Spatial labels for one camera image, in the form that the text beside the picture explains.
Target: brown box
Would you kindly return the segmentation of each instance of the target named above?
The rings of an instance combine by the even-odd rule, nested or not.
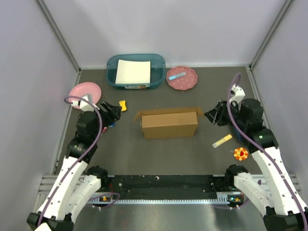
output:
[[[198,116],[204,117],[200,107],[142,110],[141,129],[146,139],[193,136],[198,127]]]

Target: sheet of paper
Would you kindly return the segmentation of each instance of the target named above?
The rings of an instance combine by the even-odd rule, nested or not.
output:
[[[116,84],[150,83],[151,62],[119,60],[116,72]]]

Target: gray table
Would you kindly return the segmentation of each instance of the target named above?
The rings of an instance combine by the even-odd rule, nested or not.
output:
[[[98,142],[98,150],[90,166],[99,165],[112,175],[184,175],[224,174],[232,164],[244,165],[252,174],[261,171],[251,156],[239,162],[231,153],[242,146],[236,139],[214,149],[212,143],[231,133],[228,126],[212,125],[207,118],[199,120],[194,137],[146,140],[140,122],[133,117],[140,109],[200,106],[204,112],[216,106],[218,100],[227,99],[227,89],[237,72],[242,73],[241,87],[246,97],[254,97],[245,67],[194,68],[198,83],[187,91],[171,88],[167,82],[154,90],[116,90],[105,81],[104,70],[83,70],[80,83],[95,82],[102,89],[102,98],[116,105],[126,100],[128,110],[114,128],[108,128]],[[72,110],[64,140],[61,159],[76,131],[81,111]]]

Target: plastic container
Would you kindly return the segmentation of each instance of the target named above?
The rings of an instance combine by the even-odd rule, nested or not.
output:
[[[119,59],[127,61],[150,61],[151,79],[150,83],[140,84],[116,84],[116,72]],[[109,59],[106,70],[107,82],[116,89],[155,89],[166,78],[166,63],[159,54],[121,54]]]

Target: yellow glue stick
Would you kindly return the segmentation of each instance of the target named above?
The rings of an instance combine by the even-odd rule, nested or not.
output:
[[[224,142],[227,142],[232,138],[232,135],[226,135],[224,138],[220,139],[219,141],[212,144],[213,148],[217,148],[218,146],[222,145]]]

